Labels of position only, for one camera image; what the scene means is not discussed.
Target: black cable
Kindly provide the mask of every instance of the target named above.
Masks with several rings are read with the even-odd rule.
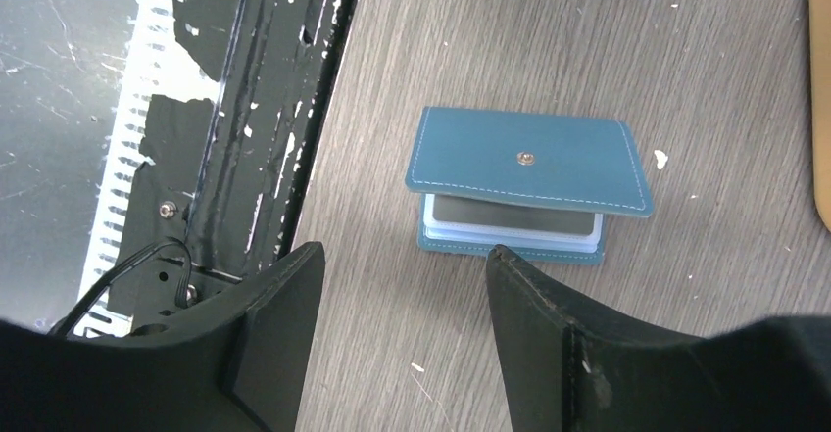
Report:
[[[81,319],[92,309],[92,306],[95,305],[95,302],[101,298],[101,295],[104,294],[104,291],[107,290],[110,285],[115,283],[116,280],[121,278],[126,273],[153,257],[153,255],[159,251],[170,246],[176,246],[182,250],[182,253],[184,253],[184,261],[182,263],[184,274],[179,278],[179,284],[176,287],[175,303],[180,308],[187,308],[187,286],[190,283],[190,272],[193,266],[190,259],[190,251],[188,251],[187,246],[185,246],[185,244],[178,239],[166,238],[162,242],[145,246],[137,253],[123,260],[119,264],[116,264],[116,266],[110,270],[104,272],[104,274],[101,275],[101,278],[92,284],[86,294],[78,300],[75,306],[70,310],[67,317],[65,317],[64,320],[57,325],[50,334],[64,338],[69,336],[69,334],[75,329],[78,322],[81,321]]]

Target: wallet flap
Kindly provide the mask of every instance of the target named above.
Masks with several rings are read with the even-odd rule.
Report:
[[[407,186],[525,207],[649,216],[632,133],[616,120],[427,107]]]

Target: wooden table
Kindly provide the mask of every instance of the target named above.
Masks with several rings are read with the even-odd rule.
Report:
[[[807,0],[361,0],[297,238],[328,259],[299,430],[511,429],[484,260],[416,246],[423,106],[628,122],[654,215],[612,218],[602,265],[542,267],[712,335],[831,312],[808,88]]]

